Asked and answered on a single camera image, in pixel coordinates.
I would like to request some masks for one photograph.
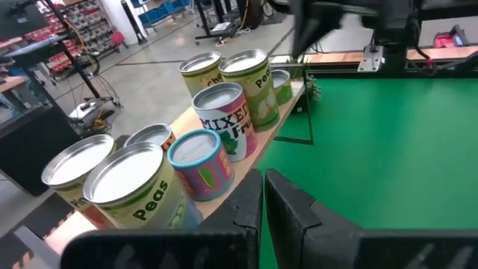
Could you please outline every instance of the colorful can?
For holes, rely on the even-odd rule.
[[[219,52],[206,52],[184,61],[179,66],[191,96],[207,86],[223,81],[217,66],[221,61]]]
[[[160,146],[164,152],[167,152],[174,141],[176,141],[176,137],[171,128],[166,124],[158,123],[147,126],[133,134],[125,142],[125,146],[138,142],[151,142],[156,146]]]
[[[291,74],[284,70],[272,70],[274,93],[277,105],[283,105],[292,99]]]
[[[232,55],[219,64],[219,71],[224,81],[244,88],[254,130],[266,131],[277,124],[280,114],[266,51],[253,49]]]
[[[107,134],[85,138],[56,155],[42,172],[42,181],[56,191],[96,228],[114,228],[94,205],[83,196],[88,174],[114,152],[114,139]]]
[[[196,201],[223,195],[234,181],[234,171],[219,134],[209,129],[191,131],[173,143],[167,159]]]
[[[90,173],[83,192],[120,229],[191,228],[202,220],[163,150],[151,142],[107,157]]]
[[[254,152],[257,137],[239,84],[222,82],[209,86],[197,93],[192,103],[202,126],[219,133],[231,162]]]

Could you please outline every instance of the green surface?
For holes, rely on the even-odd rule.
[[[317,84],[314,145],[274,141],[263,171],[365,228],[478,228],[478,79]],[[306,115],[280,135],[307,138]],[[265,210],[262,232],[261,268],[276,268]]]

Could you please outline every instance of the tin can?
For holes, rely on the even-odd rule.
[[[241,84],[257,132],[271,129],[280,119],[267,52],[253,49],[232,55],[219,64],[225,82]]]
[[[106,216],[83,197],[83,185],[96,165],[114,152],[114,139],[98,134],[66,148],[56,155],[42,172],[42,181],[55,190],[96,228],[114,228]]]
[[[163,150],[151,142],[134,143],[107,157],[90,173],[83,192],[120,229],[190,228],[202,220],[187,203]]]
[[[254,152],[257,137],[239,84],[222,82],[209,86],[197,93],[192,103],[202,126],[219,133],[231,162]]]
[[[223,81],[217,66],[221,61],[219,52],[206,52],[184,61],[179,66],[191,96],[207,86]]]
[[[191,131],[173,143],[167,159],[196,201],[223,195],[234,181],[226,150],[219,134],[209,129]]]
[[[291,74],[284,70],[272,70],[274,93],[277,105],[283,105],[292,99]]]
[[[167,152],[174,141],[176,141],[176,137],[171,128],[166,124],[159,123],[147,126],[133,134],[126,140],[125,146],[138,142],[151,142],[156,146],[160,146],[164,152]]]

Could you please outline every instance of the green can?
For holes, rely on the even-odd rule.
[[[232,55],[219,64],[219,71],[224,81],[244,88],[254,130],[266,131],[277,124],[280,113],[266,51],[252,49]]]
[[[213,84],[223,82],[217,66],[221,61],[219,52],[206,52],[184,61],[179,66],[184,82],[191,96]]]
[[[284,70],[272,70],[274,92],[276,93],[277,105],[283,105],[292,99],[291,75]]]

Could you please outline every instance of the metal can lid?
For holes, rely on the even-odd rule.
[[[196,55],[179,66],[179,72],[194,72],[210,66],[221,58],[219,52],[206,52]]]
[[[84,197],[95,204],[113,202],[144,186],[161,167],[163,150],[150,142],[126,146],[102,161],[84,183]]]
[[[193,108],[210,110],[223,107],[236,100],[242,93],[242,87],[237,83],[221,82],[201,90],[193,97]]]
[[[289,72],[284,70],[276,69],[276,70],[272,70],[270,73],[272,74],[272,82],[273,82],[274,88],[281,87],[291,77]]]
[[[211,157],[220,146],[218,133],[199,129],[180,137],[171,145],[167,157],[173,166],[190,167]]]
[[[225,73],[243,72],[267,59],[267,52],[262,49],[251,49],[245,52],[240,52],[219,64],[219,71]]]
[[[56,155],[42,172],[43,183],[49,186],[71,182],[90,172],[114,148],[114,139],[107,134],[97,134],[66,148]]]
[[[166,124],[154,124],[141,129],[133,134],[125,142],[125,146],[139,142],[151,142],[156,146],[161,146],[171,135],[171,128]]]

